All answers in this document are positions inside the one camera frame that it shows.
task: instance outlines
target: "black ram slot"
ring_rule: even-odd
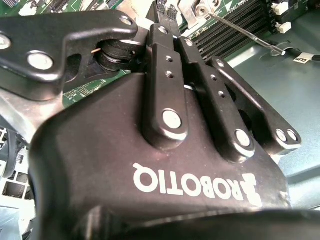
[[[275,16],[267,0],[249,0],[225,17],[247,31],[263,35],[271,31]],[[228,57],[251,42],[249,38],[221,22],[215,23],[205,32],[193,39],[202,58],[207,61],[212,56]]]
[[[248,30],[250,32],[252,32],[253,34],[255,34],[255,32],[259,29],[262,29],[264,28],[265,25],[263,22],[256,22],[256,23],[253,23],[252,26],[250,28],[248,28]],[[206,60],[207,58],[211,57],[212,54],[217,54],[216,56],[221,56],[221,54],[223,52],[227,52],[229,51],[230,49],[233,49],[235,48],[238,43],[241,43],[241,41],[239,39],[246,39],[247,37],[240,34],[240,33],[236,33],[226,39],[224,39],[223,41],[220,41],[219,44],[210,49],[209,51],[206,51],[205,53],[201,54],[201,56]]]
[[[260,11],[262,10],[258,9],[257,11],[254,11],[253,14],[248,16],[248,18],[245,18],[241,22],[237,23],[237,26],[245,29],[250,27],[253,22],[261,18]],[[225,38],[228,38],[230,37],[230,35],[234,35],[236,33],[237,32],[234,31],[231,27],[227,27],[223,32],[220,32],[217,36],[215,36],[214,41],[206,41],[205,43],[202,43],[197,47],[199,48],[201,54],[205,53],[208,49],[214,48],[220,41],[223,41]]]
[[[265,25],[258,25],[256,26],[255,30],[253,31],[253,34],[260,35],[268,31],[268,27]],[[220,47],[217,49],[214,49],[212,52],[203,55],[203,59],[205,61],[208,61],[212,56],[220,56],[221,58],[226,58],[229,55],[235,53],[236,51],[240,50],[245,45],[249,44],[251,42],[251,39],[247,38],[246,36],[239,35],[236,39],[236,41],[231,41],[229,44],[227,44],[227,47]]]
[[[236,24],[238,20],[244,18],[248,14],[248,12],[252,11],[252,9],[260,8],[260,4],[258,1],[259,0],[250,0],[249,2],[240,6],[237,10],[231,12],[228,16],[225,17],[225,19]],[[212,34],[215,34],[216,32],[219,32],[226,28],[227,26],[225,24],[221,22],[216,22],[208,30],[206,30],[205,32],[203,32],[202,34],[200,34],[192,40],[195,44],[207,41]]]

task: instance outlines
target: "screw hole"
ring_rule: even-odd
[[[166,56],[165,59],[169,62],[172,63],[174,60],[170,56]]]
[[[218,7],[219,3],[220,3],[219,0],[213,0],[213,4],[214,4],[215,7]]]
[[[219,91],[218,94],[223,99],[226,97],[226,95],[225,95],[225,93],[223,91]]]
[[[163,34],[168,34],[168,30],[164,26],[159,27],[159,31],[162,32]]]
[[[123,22],[124,24],[127,24],[129,26],[131,26],[133,24],[132,21],[127,16],[121,16],[120,20],[121,20],[121,22]]]
[[[297,135],[295,134],[294,131],[292,131],[291,129],[288,129],[288,135],[290,136],[290,138],[292,138],[293,141],[297,142],[298,141],[298,138],[297,138]]]
[[[166,71],[165,72],[165,75],[166,75],[166,77],[168,78],[168,79],[173,79],[175,76],[174,76],[174,74],[172,73],[172,72],[170,72],[170,71]]]

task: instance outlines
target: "silver bolt head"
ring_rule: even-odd
[[[126,25],[129,25],[129,26],[132,25],[132,21],[127,16],[121,16],[120,20]]]
[[[171,110],[166,110],[163,112],[163,121],[171,129],[178,129],[182,125],[181,118],[179,115]]]
[[[284,134],[283,131],[281,131],[280,129],[276,130],[276,135],[278,136],[278,138],[282,141],[282,142],[286,142],[287,141],[287,137]]]
[[[192,47],[194,45],[194,43],[189,38],[186,38],[184,41],[189,47]]]
[[[250,146],[251,141],[250,141],[249,136],[245,133],[245,131],[238,129],[235,131],[235,136],[242,146],[244,146],[244,147]]]
[[[48,70],[54,65],[54,61],[44,53],[31,53],[27,57],[28,63],[35,69]]]
[[[11,46],[11,41],[5,35],[0,34],[0,50],[7,49]]]

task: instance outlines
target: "circuit board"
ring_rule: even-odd
[[[249,0],[222,0],[221,5],[219,9],[214,13],[215,15],[218,15],[219,17],[224,18],[229,13],[236,10],[241,5],[245,4]],[[195,37],[199,36],[201,33],[205,32],[208,28],[213,26],[217,20],[214,18],[211,18],[210,20],[206,21],[204,25],[198,28],[198,30],[193,31],[192,34],[186,33],[186,35],[189,35],[190,39],[194,39]]]

